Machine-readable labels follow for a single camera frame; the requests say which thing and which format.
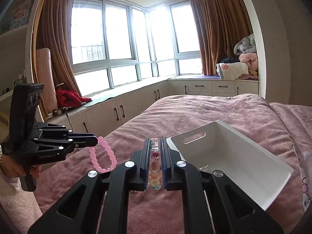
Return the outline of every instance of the window pane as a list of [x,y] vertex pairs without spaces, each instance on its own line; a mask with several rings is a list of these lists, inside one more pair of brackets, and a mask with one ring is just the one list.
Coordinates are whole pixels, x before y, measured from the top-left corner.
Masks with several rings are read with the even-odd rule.
[[198,36],[189,2],[171,7],[179,53],[199,51]]
[[104,60],[102,0],[74,0],[71,12],[73,64]]
[[154,47],[157,60],[174,57],[169,14],[166,7],[155,9],[149,13]]
[[202,59],[179,60],[180,74],[202,74]]
[[149,42],[147,39],[144,12],[132,9],[133,23],[135,30],[135,41],[140,62],[150,61]]
[[106,3],[105,22],[110,60],[132,58],[126,8]]
[[158,75],[176,75],[174,60],[157,62]]
[[82,96],[110,88],[107,69],[76,75],[75,79]]
[[111,68],[111,71],[114,86],[138,80],[135,65]]
[[141,71],[141,78],[149,78],[153,77],[152,72],[152,64],[151,63],[140,63],[140,71]]

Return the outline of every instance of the brown curtain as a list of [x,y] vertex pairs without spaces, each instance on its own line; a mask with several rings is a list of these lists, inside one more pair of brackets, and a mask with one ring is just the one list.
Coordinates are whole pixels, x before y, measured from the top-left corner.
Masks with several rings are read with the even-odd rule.
[[81,96],[69,60],[68,5],[69,0],[44,1],[38,26],[37,49],[47,47],[51,51],[54,85],[65,83]]
[[234,46],[252,34],[243,0],[191,0],[204,75],[216,75],[221,59],[235,57]]

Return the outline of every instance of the cable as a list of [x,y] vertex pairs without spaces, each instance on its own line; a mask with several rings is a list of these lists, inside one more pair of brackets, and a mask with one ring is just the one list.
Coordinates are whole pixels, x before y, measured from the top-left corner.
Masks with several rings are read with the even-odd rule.
[[70,121],[69,118],[68,118],[67,109],[65,109],[65,114],[66,114],[66,117],[67,117],[67,119],[68,119],[69,124],[71,125],[71,121]]

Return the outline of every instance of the pink beaded bracelet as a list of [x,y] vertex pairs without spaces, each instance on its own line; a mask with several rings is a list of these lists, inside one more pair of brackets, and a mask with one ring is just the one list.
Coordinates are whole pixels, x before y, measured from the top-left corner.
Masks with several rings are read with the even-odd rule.
[[116,165],[117,165],[117,160],[116,160],[116,156],[114,155],[114,151],[112,151],[112,148],[108,145],[107,141],[104,141],[102,136],[98,137],[98,143],[101,144],[103,148],[105,148],[107,154],[110,156],[110,160],[111,160],[112,164],[110,165],[109,168],[102,169],[102,167],[99,166],[99,163],[96,159],[96,150],[94,147],[91,147],[89,149],[91,162],[92,162],[94,168],[99,173],[110,172],[110,171],[114,170],[116,168]]

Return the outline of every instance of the human hand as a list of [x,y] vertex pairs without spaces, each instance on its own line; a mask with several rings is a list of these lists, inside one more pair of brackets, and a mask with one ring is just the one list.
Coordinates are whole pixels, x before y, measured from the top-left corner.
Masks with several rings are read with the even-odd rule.
[[[1,161],[2,161],[2,165],[7,169],[10,177],[18,178],[19,175],[26,176],[26,172],[25,172],[24,168],[21,165],[19,165],[18,163],[16,163],[16,161],[12,157],[2,155]],[[41,171],[41,165],[35,165],[35,166],[30,168],[29,173],[34,178],[39,178],[40,171]]]

